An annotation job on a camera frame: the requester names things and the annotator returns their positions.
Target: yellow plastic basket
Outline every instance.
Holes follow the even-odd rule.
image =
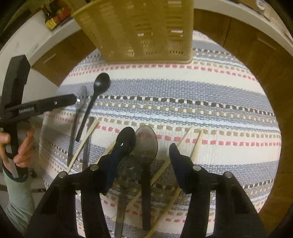
[[[95,0],[73,17],[108,62],[191,61],[192,0]]]

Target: human hand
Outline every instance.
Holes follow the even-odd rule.
[[[18,148],[18,154],[13,158],[14,163],[21,168],[25,168],[31,161],[31,156],[33,154],[33,143],[34,143],[34,129],[30,128],[27,133],[27,137]],[[5,132],[0,132],[0,156],[3,159],[3,164],[6,169],[11,172],[11,167],[9,164],[9,158],[6,155],[5,144],[10,142],[10,135]]]

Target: silver bolt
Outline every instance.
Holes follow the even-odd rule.
[[[99,169],[99,166],[96,165],[96,164],[93,164],[93,165],[90,166],[90,170],[91,170],[91,171],[96,171],[96,170],[98,170],[98,169]]]
[[[224,175],[229,179],[233,177],[233,174],[231,172],[225,172]]]
[[[192,167],[195,171],[200,171],[201,170],[201,167],[199,166],[199,165],[194,165],[193,167]]]
[[[67,173],[65,171],[62,171],[58,174],[59,178],[64,178],[67,175]]]

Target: round table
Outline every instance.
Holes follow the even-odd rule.
[[[167,158],[171,143],[178,143],[191,126],[182,154],[190,156],[201,130],[196,163],[208,172],[232,172],[257,211],[266,201],[276,175],[281,134],[270,103],[252,73],[228,51],[202,33],[193,32],[193,61],[190,64],[107,64],[98,50],[82,60],[66,77],[57,94],[76,94],[81,85],[88,99],[80,114],[81,124],[93,94],[93,82],[101,72],[109,74],[110,88],[95,102],[90,116],[99,120],[92,134],[89,164],[93,164],[126,126],[153,128],[158,154],[151,164],[154,174]],[[46,186],[67,169],[69,138],[75,106],[47,112],[40,137],[40,166]],[[74,152],[80,144],[75,142]],[[82,151],[72,173],[81,171]],[[140,190],[139,178],[128,190],[130,201]],[[151,189],[151,222],[156,221],[177,188],[169,166]],[[111,235],[117,211],[119,185],[114,182],[101,195]],[[179,237],[188,211],[190,195],[181,193],[153,237]],[[76,197],[77,226],[84,235],[80,197]],[[125,237],[143,237],[141,201],[127,210]],[[211,193],[207,234],[212,234],[215,193]]]

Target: woven fabric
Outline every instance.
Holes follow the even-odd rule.
[[[111,86],[95,101],[90,116],[99,119],[92,134],[89,163],[99,158],[126,126],[134,130],[147,124],[158,138],[158,154],[151,164],[154,174],[167,157],[171,143],[178,143],[188,129],[195,129],[184,142],[182,154],[190,156],[200,130],[204,130],[196,162],[212,173],[232,172],[259,211],[272,188],[281,150],[281,134],[271,105],[252,73],[233,55],[207,36],[193,32],[190,64],[115,64],[104,62],[98,51],[81,61],[66,77],[58,95],[88,90],[81,124],[93,94],[97,75],[106,72]],[[67,151],[75,106],[47,112],[40,139],[40,166],[47,186],[67,169]],[[74,153],[80,144],[75,142]],[[72,173],[81,171],[83,150]],[[139,176],[128,189],[130,201],[140,190]],[[151,222],[156,221],[177,188],[169,166],[151,188]],[[101,195],[108,228],[117,211],[120,189],[114,182]],[[179,237],[190,195],[181,193],[153,237]],[[80,197],[76,198],[78,231],[84,235]],[[123,235],[143,237],[141,201],[126,212]],[[215,194],[211,193],[207,234],[213,232]]]

